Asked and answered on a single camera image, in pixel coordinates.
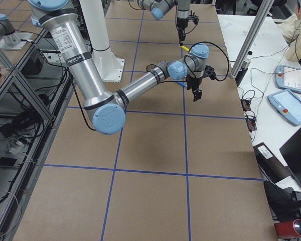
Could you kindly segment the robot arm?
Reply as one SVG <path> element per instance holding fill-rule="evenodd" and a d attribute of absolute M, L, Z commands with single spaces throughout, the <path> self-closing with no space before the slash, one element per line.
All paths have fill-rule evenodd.
<path fill-rule="evenodd" d="M 139 0 L 137 4 L 141 9 L 149 10 L 156 20 L 161 20 L 173 7 L 176 7 L 175 26 L 178 32 L 180 46 L 188 34 L 186 28 L 188 27 L 189 21 L 192 21 L 195 27 L 199 23 L 199 17 L 190 10 L 190 0 Z"/>
<path fill-rule="evenodd" d="M 89 34 L 86 45 L 77 26 L 77 12 L 71 1 L 30 1 L 35 26 L 49 31 L 64 61 L 84 97 L 86 110 L 95 129 L 114 134 L 125 124 L 124 107 L 167 78 L 186 81 L 187 88 L 199 100 L 202 79 L 216 78 L 213 67 L 207 65 L 209 48 L 199 43 L 175 61 L 150 65 L 141 78 L 128 86 L 108 91 L 106 82 L 120 82 L 125 60 L 111 51 L 101 1 L 83 1 L 81 9 Z"/>

